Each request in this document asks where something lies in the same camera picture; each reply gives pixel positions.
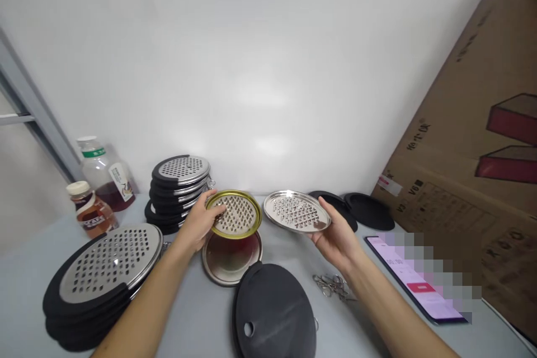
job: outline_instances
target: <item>forearm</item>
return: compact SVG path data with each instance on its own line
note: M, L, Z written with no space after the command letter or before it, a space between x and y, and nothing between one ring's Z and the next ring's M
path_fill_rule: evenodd
M93 358L148 358L156 354L192 254L193 250L181 243L171 246Z
M343 275L395 357L456 357L363 252Z

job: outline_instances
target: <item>human hand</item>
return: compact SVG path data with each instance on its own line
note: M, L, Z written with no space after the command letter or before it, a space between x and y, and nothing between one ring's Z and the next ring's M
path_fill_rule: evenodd
M203 247L205 236L211 230L214 219L226 209L225 205L215 206L209 210L205 209L205 202L216 192L216 189L212 189L200 195L196 204L190 209L173 244L184 245L192 252L197 252Z
M322 197L319 197L319 203L332 219L332 224L324 231L308 234L308 237L324 258L345 275L364 251L347 220Z

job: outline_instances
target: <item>phone screen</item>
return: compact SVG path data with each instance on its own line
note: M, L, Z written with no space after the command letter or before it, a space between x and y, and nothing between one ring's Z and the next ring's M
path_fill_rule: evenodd
M449 301L405 263L395 252L395 247L379 237L366 237L365 240L429 320L438 324L466 322Z

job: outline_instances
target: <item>cardboard box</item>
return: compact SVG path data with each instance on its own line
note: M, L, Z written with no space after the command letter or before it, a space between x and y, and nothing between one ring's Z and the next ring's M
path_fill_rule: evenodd
M407 231L479 235L483 297L537 343L536 145L537 0L482 0L373 196Z

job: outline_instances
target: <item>stack of graters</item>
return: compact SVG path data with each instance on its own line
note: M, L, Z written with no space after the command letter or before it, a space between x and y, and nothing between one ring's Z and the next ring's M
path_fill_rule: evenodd
M203 157L181 155L155 166L145 206L145 218L163 235L175 233L185 222L199 196L214 185L209 162Z
M45 328L67 351L97 347L160 259L162 233L153 225L114 229L75 252L43 298Z

